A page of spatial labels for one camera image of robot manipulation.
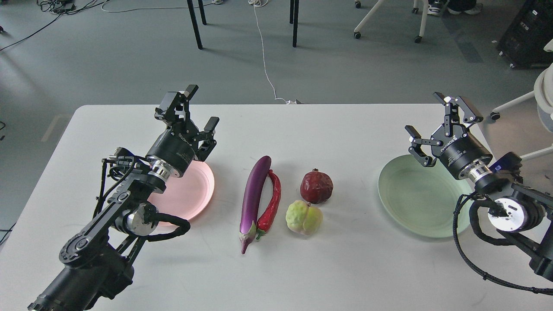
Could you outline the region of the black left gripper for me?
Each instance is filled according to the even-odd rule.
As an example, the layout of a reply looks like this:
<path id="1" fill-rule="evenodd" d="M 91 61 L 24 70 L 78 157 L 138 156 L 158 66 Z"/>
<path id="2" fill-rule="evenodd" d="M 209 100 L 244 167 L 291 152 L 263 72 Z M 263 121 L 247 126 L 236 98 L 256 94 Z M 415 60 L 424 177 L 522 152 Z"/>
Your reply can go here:
<path id="1" fill-rule="evenodd" d="M 168 91 L 155 108 L 155 119 L 168 128 L 194 125 L 189 104 L 198 90 L 197 85 L 188 85 L 184 91 Z M 146 159 L 152 165 L 163 167 L 172 176 L 182 177 L 192 161 L 204 162 L 216 147 L 215 128 L 219 117 L 210 117 L 201 132 L 175 132 L 166 130 L 152 145 Z"/>

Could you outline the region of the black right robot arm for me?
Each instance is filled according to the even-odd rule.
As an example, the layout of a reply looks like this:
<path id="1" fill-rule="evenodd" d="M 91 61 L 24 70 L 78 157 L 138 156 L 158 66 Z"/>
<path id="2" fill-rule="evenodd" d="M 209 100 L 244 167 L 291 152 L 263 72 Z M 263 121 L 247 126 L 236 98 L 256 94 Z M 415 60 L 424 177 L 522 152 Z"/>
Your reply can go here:
<path id="1" fill-rule="evenodd" d="M 520 291 L 552 295 L 551 288 L 525 287 L 504 281 L 474 264 L 463 252 L 458 240 L 458 218 L 462 207 L 472 201 L 469 220 L 474 234 L 495 246 L 515 246 L 531 259 L 533 272 L 552 280 L 552 226 L 541 242 L 523 235 L 543 219 L 552 219 L 552 197 L 523 185 L 520 176 L 522 159 L 506 153 L 492 163 L 491 152 L 470 132 L 470 126 L 482 122 L 482 114 L 464 97 L 434 97 L 445 108 L 444 120 L 429 139 L 421 137 L 411 125 L 405 126 L 411 145 L 409 153 L 423 166 L 440 162 L 456 180 L 468 179 L 474 192 L 462 194 L 454 208 L 453 237 L 456 248 L 468 265 L 485 281 Z"/>

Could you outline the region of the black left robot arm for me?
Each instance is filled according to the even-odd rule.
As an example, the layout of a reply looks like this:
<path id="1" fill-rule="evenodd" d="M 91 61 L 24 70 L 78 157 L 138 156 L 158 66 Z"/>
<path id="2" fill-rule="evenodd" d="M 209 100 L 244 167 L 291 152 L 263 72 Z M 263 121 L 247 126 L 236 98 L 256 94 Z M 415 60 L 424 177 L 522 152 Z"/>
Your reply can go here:
<path id="1" fill-rule="evenodd" d="M 146 156 L 123 147 L 102 160 L 102 181 L 92 220 L 59 252 L 61 273 L 28 305 L 29 311 L 84 311 L 99 297 L 113 299 L 132 284 L 133 262 L 147 241 L 163 241 L 186 234 L 190 223 L 164 214 L 149 202 L 162 194 L 170 177 L 181 178 L 193 161 L 205 161 L 215 148 L 211 117 L 203 130 L 190 117 L 189 104 L 197 85 L 168 92 L 154 117 L 166 128 Z"/>

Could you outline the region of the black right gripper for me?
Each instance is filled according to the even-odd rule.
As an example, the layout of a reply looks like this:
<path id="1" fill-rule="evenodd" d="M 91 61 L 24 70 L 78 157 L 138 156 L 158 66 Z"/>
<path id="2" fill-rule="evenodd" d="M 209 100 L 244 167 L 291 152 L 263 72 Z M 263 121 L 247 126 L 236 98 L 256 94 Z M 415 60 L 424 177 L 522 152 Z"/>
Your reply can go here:
<path id="1" fill-rule="evenodd" d="M 406 125 L 405 129 L 411 138 L 409 153 L 423 167 L 434 167 L 437 159 L 427 155 L 422 150 L 422 146 L 436 147 L 436 157 L 450 175 L 456 180 L 465 179 L 466 176 L 462 175 L 465 167 L 474 161 L 481 161 L 484 165 L 488 165 L 493 158 L 492 153 L 474 135 L 468 133 L 470 126 L 483 121 L 483 115 L 465 97 L 445 96 L 441 92 L 434 92 L 434 97 L 445 108 L 442 124 L 444 135 L 454 134 L 457 128 L 465 134 L 454 134 L 451 138 L 445 139 L 442 146 L 441 140 L 422 139 L 421 134 L 413 126 Z"/>

